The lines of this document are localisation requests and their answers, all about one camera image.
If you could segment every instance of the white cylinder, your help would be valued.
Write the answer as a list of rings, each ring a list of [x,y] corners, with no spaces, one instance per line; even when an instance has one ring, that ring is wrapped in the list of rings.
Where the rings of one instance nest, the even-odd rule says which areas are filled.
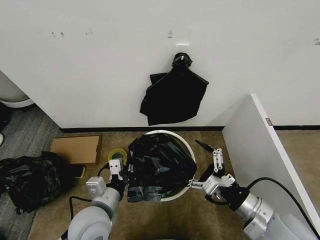
[[[29,97],[20,90],[2,71],[0,71],[0,100],[20,102]]]

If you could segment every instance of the wall mark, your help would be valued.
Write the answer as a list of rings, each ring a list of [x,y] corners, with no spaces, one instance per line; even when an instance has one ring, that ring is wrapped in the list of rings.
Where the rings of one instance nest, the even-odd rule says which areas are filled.
[[[94,33],[92,32],[92,29],[89,28],[90,31],[85,32],[85,35],[94,35]]]
[[[173,38],[173,32],[172,32],[172,30],[169,30],[169,32],[168,32],[168,34],[167,34],[167,38],[168,39],[172,39]]]
[[[317,46],[317,45],[318,45],[318,46],[320,45],[320,38],[317,37],[317,38],[313,39],[313,41],[315,42],[314,45],[316,45],[316,46]]]

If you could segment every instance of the black trash bag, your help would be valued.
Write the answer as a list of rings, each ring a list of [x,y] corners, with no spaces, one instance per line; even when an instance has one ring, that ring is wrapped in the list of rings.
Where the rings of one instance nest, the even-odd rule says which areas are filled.
[[[0,131],[9,123],[12,110],[0,102]]]
[[[156,133],[142,135],[128,147],[127,201],[158,202],[188,185],[197,166],[187,148],[175,137]]]
[[[189,69],[191,63],[181,52],[174,56],[170,72],[150,75],[152,85],[140,107],[149,126],[180,123],[197,115],[209,82]]]
[[[40,157],[22,156],[0,161],[0,186],[4,186],[17,214],[30,213],[74,185],[67,163],[53,152]]]

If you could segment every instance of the baseboard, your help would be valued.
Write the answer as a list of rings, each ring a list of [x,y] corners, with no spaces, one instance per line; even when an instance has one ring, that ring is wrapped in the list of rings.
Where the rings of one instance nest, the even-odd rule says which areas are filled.
[[[320,130],[320,125],[273,126],[274,130]]]
[[[154,130],[168,131],[222,131],[224,126],[143,126],[143,127],[85,127],[85,128],[61,128],[65,134],[91,133],[91,132],[145,132]]]

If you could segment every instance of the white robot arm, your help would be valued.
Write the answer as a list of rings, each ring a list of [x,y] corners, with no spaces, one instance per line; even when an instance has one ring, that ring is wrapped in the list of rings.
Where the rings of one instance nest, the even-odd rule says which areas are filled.
[[[81,210],[72,219],[67,233],[68,240],[108,239],[117,217],[118,204],[125,190],[125,184],[119,175],[122,169],[120,164],[119,159],[111,160],[111,182],[107,185],[102,177],[91,177],[86,182],[92,198],[91,206]],[[254,196],[250,192],[250,187],[240,187],[230,174],[220,177],[213,171],[204,175],[200,180],[190,180],[188,187],[205,191],[205,199],[211,203],[228,205],[244,221],[243,232],[249,239],[320,239],[319,235],[316,237],[292,215],[278,215],[263,199]],[[212,196],[225,201],[216,201]]]
[[[119,172],[122,160],[109,162],[110,180],[107,185],[101,176],[91,177],[86,188],[91,196],[91,206],[78,212],[67,231],[68,240],[107,240],[117,219],[119,202],[124,196],[125,184]]]
[[[203,182],[190,180],[188,187],[204,190],[205,199],[211,203],[228,205],[244,221],[243,232],[251,240],[318,239],[294,216],[277,214],[262,198],[254,196],[248,187],[240,187],[230,174],[218,177],[213,173]],[[215,201],[212,196],[226,201]]]

